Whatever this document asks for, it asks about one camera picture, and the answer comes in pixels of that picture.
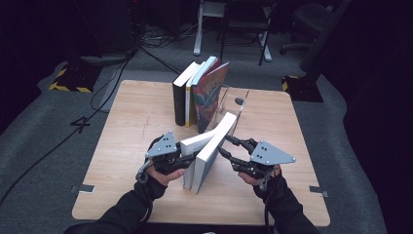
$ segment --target person's arm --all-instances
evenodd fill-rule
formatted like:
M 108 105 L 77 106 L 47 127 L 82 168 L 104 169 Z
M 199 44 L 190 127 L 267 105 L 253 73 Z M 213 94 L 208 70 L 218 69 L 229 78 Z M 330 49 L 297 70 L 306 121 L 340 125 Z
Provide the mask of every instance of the person's arm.
M 246 183 L 251 184 L 255 194 L 263 199 L 268 211 L 274 218 L 275 227 L 281 234 L 319 233 L 303 214 L 303 206 L 297 201 L 291 189 L 288 188 L 279 165 L 275 166 L 265 192 L 260 190 L 257 179 L 245 173 L 239 173 L 239 176 Z
M 132 233 L 145 218 L 151 203 L 164 195 L 168 183 L 181 177 L 185 171 L 180 169 L 169 175 L 162 175 L 149 167 L 146 172 L 149 175 L 148 181 L 136 182 L 134 190 L 123 195 L 115 206 L 92 223 L 87 233 Z

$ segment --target wooden table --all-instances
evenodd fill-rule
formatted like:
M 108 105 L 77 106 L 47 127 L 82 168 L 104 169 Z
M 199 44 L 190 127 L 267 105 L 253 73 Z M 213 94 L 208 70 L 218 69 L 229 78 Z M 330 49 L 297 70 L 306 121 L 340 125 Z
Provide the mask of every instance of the wooden table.
M 197 134 L 197 126 L 174 123 L 170 83 L 124 81 L 97 144 L 84 184 L 94 193 L 80 193 L 73 208 L 78 219 L 97 219 L 119 198 L 133 189 L 144 154 L 156 137 L 172 130 L 175 140 Z M 284 177 L 304 213 L 316 226 L 329 224 L 329 215 L 319 193 L 317 177 L 287 93 L 249 90 L 246 105 L 234 136 L 265 139 L 294 156 L 294 164 L 282 165 Z M 242 147 L 226 142 L 233 156 L 248 160 Z M 264 205 L 250 185 L 232 170 L 229 161 L 216 158 L 198 194 L 182 187 L 183 179 L 172 181 L 166 194 L 154 203 L 149 222 L 203 224 L 264 224 Z

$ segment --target black sleeve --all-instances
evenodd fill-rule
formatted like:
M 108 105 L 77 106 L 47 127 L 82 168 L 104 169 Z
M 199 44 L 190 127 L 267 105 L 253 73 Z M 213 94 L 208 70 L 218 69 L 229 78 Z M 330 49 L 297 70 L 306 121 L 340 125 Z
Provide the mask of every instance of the black sleeve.
M 92 223 L 87 233 L 132 233 L 144 219 L 153 200 L 162 197 L 166 189 L 151 176 L 146 183 L 137 182 L 134 190 L 123 195 L 115 206 Z
M 276 229 L 281 234 L 319 233 L 303 214 L 303 206 L 288 188 L 282 174 L 270 179 L 266 192 L 262 192 L 258 185 L 254 186 L 253 189 L 255 194 L 263 199 L 268 211 L 274 218 Z

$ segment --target office chair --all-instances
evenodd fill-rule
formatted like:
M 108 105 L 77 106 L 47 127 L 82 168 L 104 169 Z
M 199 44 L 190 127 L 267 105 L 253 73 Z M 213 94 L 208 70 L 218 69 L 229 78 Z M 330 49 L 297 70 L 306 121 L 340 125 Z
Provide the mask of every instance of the office chair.
M 300 36 L 306 40 L 305 42 L 283 45 L 280 54 L 285 55 L 289 50 L 308 50 L 331 23 L 334 15 L 332 10 L 333 5 L 324 7 L 314 2 L 298 7 L 293 13 L 294 33 L 292 40 L 295 41 Z
M 259 65 L 264 58 L 265 49 L 269 37 L 270 17 L 275 9 L 277 1 L 271 0 L 228 0 L 225 4 L 224 17 L 222 20 L 222 28 L 218 33 L 218 39 L 222 32 L 221 53 L 222 60 L 225 46 L 244 46 L 244 47 L 259 47 L 261 49 L 261 58 Z M 263 7 L 271 7 L 269 14 L 266 14 Z M 225 40 L 226 33 L 236 31 L 239 33 L 254 33 L 255 37 L 248 43 L 228 43 Z M 259 46 L 254 46 L 253 43 L 259 40 Z

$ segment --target gray carpet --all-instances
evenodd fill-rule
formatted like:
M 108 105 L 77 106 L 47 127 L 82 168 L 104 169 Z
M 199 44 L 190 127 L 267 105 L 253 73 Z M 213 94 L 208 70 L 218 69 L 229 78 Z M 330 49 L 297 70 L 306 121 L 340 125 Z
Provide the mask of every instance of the gray carpet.
M 183 70 L 191 60 L 218 56 L 215 32 L 205 33 L 200 57 L 193 57 L 194 38 L 173 42 L 164 48 L 146 49 Z M 288 35 L 271 35 L 273 61 L 258 66 L 255 49 L 226 51 L 230 61 L 226 84 L 234 87 L 280 91 L 284 75 L 302 75 L 299 61 L 303 52 L 278 55 Z M 70 123 L 94 113 L 113 88 L 104 85 L 113 78 L 118 65 L 105 67 L 95 85 L 95 93 L 50 91 L 56 73 L 39 83 L 42 95 L 35 99 L 0 136 L 0 194 L 33 163 L 73 133 Z M 142 52 L 127 65 L 121 79 L 172 81 L 176 75 Z M 324 78 L 318 86 L 324 103 L 294 101 L 319 184 L 329 197 L 325 203 L 331 223 L 321 233 L 386 233 L 380 206 L 343 128 L 346 103 Z M 105 109 L 110 108 L 110 101 Z M 81 134 L 75 133 L 41 161 L 12 190 L 0 207 L 0 233 L 62 233 L 68 226 L 84 222 L 71 216 L 76 195 L 72 185 L 81 184 L 103 129 L 107 114 L 99 112 Z

